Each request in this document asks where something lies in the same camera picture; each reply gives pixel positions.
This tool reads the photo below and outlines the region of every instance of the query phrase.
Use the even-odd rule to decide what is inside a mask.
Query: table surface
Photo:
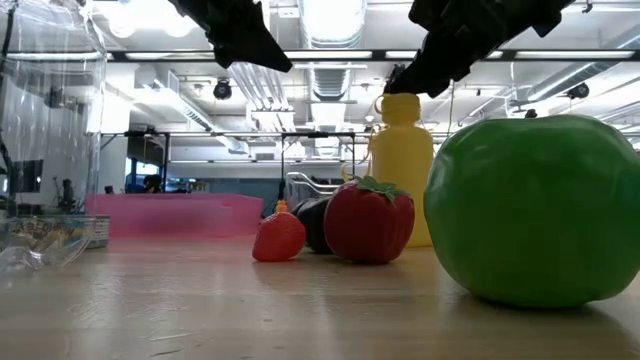
[[[640,282],[609,301],[523,312],[477,301],[432,250],[365,267],[255,263],[250,242],[117,242],[4,277],[0,358],[636,359]]]

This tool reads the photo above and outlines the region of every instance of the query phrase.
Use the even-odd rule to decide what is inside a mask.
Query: red strawberry
[[[396,259],[409,242],[413,200],[394,184],[356,178],[333,195],[324,217],[327,244],[343,259],[381,264]]]
[[[304,247],[304,225],[288,212],[278,212],[264,219],[253,244],[253,258],[258,261],[287,261]]]

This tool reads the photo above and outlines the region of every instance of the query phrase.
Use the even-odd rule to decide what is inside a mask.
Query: pink tray
[[[225,238],[255,234],[262,199],[235,194],[118,194],[87,198],[109,215],[111,238]]]

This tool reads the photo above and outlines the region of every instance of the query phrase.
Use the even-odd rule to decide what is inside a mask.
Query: eggplant
[[[310,199],[300,207],[296,215],[306,230],[307,246],[319,255],[333,254],[324,237],[324,212],[330,199],[330,196]]]
[[[300,201],[299,203],[296,204],[296,206],[293,207],[293,209],[290,211],[291,214],[293,214],[293,216],[298,216],[298,211],[300,211],[300,208],[306,204],[307,202],[314,200],[313,198],[307,198],[304,199],[302,201]]]

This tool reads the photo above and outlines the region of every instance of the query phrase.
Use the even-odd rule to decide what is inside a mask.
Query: security camera
[[[582,83],[571,90],[567,91],[567,97],[573,99],[584,99],[589,96],[589,87],[587,84]]]
[[[529,109],[527,110],[527,113],[524,114],[525,119],[535,119],[537,117],[538,117],[538,113],[536,112],[536,109]]]
[[[231,97],[231,85],[229,85],[229,79],[218,79],[218,84],[213,89],[213,96],[218,100],[227,100]]]

